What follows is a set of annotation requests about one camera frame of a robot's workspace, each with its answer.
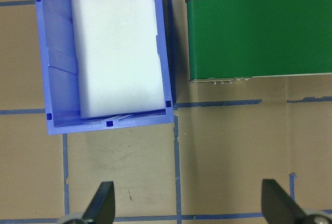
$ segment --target small square notch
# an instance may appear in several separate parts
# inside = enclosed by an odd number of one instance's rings
[[[114,126],[113,121],[106,121],[106,126],[107,126],[107,127],[112,127],[112,126]]]
[[[166,107],[171,107],[172,106],[172,102],[171,101],[166,101]]]
[[[52,119],[52,114],[46,114],[46,119],[51,120]]]

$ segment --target foam insert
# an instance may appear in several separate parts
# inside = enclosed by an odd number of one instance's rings
[[[71,0],[82,118],[165,108],[154,0]]]

